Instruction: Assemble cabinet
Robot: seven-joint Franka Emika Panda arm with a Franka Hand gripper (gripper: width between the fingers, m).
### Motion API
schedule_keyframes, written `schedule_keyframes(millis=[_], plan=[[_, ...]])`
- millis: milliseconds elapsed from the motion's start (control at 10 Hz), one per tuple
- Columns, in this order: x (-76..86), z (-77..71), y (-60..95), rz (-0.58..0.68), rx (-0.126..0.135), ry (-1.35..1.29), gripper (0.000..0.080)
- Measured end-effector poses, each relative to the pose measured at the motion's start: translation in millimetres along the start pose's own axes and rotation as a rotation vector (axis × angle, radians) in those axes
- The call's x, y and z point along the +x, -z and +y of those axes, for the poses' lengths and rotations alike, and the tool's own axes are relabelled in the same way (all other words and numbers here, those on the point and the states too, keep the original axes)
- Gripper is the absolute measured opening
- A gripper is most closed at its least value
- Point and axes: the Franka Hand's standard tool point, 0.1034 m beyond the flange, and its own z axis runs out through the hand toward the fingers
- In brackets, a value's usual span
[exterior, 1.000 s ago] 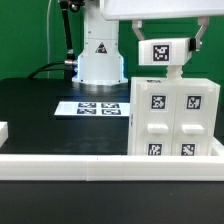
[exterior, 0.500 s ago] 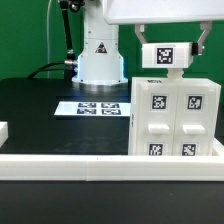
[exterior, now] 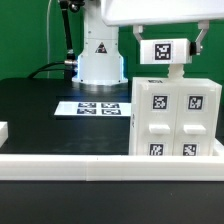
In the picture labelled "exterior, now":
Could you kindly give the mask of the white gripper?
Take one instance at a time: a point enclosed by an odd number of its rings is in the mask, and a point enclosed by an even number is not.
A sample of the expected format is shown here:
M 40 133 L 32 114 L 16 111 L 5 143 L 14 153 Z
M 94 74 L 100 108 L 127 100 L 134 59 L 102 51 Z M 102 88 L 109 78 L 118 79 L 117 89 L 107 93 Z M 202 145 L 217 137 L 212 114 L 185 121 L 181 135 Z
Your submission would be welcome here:
M 138 42 L 143 40 L 142 25 L 200 21 L 195 40 L 195 53 L 199 55 L 210 27 L 208 20 L 224 19 L 224 0 L 101 0 L 101 15 L 108 26 L 134 25 Z

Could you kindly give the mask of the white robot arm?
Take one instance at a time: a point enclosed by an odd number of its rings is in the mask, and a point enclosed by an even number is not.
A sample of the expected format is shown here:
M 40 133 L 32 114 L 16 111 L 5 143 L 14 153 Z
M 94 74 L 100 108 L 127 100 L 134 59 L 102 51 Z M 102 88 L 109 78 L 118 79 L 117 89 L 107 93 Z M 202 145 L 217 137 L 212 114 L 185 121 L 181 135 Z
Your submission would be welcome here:
M 78 56 L 76 82 L 90 85 L 125 83 L 118 51 L 118 28 L 131 26 L 140 43 L 142 64 L 187 64 L 201 51 L 211 20 L 224 19 L 224 0 L 84 0 L 84 49 Z M 201 30 L 187 39 L 144 40 L 145 25 L 196 22 Z

